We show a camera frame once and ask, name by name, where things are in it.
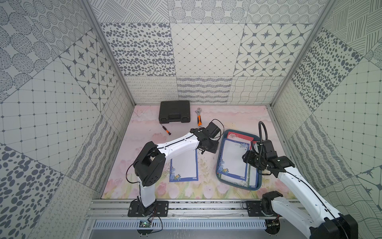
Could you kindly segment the blue floral stationery paper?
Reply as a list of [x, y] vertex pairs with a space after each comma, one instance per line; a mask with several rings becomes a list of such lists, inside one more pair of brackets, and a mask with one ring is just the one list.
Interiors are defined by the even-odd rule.
[[196, 150], [187, 151], [171, 159], [169, 182], [190, 182], [198, 180], [198, 153]]
[[242, 157], [249, 149], [249, 143], [226, 139], [223, 142], [217, 172], [233, 179], [246, 181], [248, 166]]

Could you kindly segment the teal plastic storage box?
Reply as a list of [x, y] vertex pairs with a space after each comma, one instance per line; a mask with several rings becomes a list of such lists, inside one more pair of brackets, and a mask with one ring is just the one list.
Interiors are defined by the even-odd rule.
[[247, 180], [246, 181], [233, 179], [233, 178], [230, 178], [226, 175], [219, 174], [217, 172], [219, 158], [220, 158], [221, 151], [223, 148], [223, 142], [227, 139], [227, 134], [230, 131], [253, 137], [254, 138], [253, 141], [249, 143], [250, 144], [249, 150], [252, 150], [252, 146], [260, 139], [258, 136], [254, 135], [254, 134], [250, 134], [250, 133], [246, 133], [246, 132], [242, 132], [242, 131], [237, 131], [237, 130], [231, 130], [231, 129], [226, 130], [224, 132], [222, 140], [221, 140], [221, 145], [220, 145], [220, 150], [219, 150], [218, 160], [217, 160], [217, 165], [216, 165], [216, 171], [215, 171], [216, 176], [220, 182], [225, 183], [227, 185], [237, 187], [240, 189], [244, 189], [244, 190], [256, 191], [256, 190], [260, 189], [260, 187], [261, 187], [262, 176], [258, 173], [258, 170], [255, 167], [252, 167], [249, 164], [247, 164], [248, 170], [247, 170]]

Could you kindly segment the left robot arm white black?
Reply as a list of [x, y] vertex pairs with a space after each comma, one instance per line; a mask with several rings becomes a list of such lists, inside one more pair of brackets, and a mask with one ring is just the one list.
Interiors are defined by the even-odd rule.
[[144, 210], [154, 207], [155, 184], [162, 176], [167, 161], [195, 150], [215, 154], [223, 133], [224, 129], [211, 121], [207, 127], [192, 128], [184, 136], [172, 141], [159, 144], [152, 141], [146, 143], [132, 163], [135, 175], [138, 177], [138, 205]]

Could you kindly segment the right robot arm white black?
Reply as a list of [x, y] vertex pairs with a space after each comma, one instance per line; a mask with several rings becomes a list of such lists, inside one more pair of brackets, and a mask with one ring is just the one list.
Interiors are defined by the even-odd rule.
[[278, 156], [270, 140], [251, 142], [243, 161], [259, 172], [269, 171], [297, 197], [304, 206], [300, 210], [282, 193], [271, 191], [262, 195], [260, 211], [265, 216], [279, 215], [296, 227], [308, 239], [356, 239], [359, 227], [351, 215], [340, 213], [303, 178], [294, 163]]

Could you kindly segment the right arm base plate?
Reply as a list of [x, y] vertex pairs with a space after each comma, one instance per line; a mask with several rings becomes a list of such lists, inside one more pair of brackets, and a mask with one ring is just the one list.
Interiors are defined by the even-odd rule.
[[247, 210], [249, 217], [277, 217], [278, 214], [265, 213], [262, 210], [261, 201], [259, 200], [250, 200], [243, 203], [243, 208]]

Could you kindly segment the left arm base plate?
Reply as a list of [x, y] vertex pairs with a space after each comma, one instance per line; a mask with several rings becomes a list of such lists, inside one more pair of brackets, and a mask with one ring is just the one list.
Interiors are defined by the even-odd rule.
[[139, 200], [133, 200], [130, 203], [128, 217], [148, 217], [151, 215], [167, 217], [169, 210], [169, 201], [156, 200], [147, 208]]

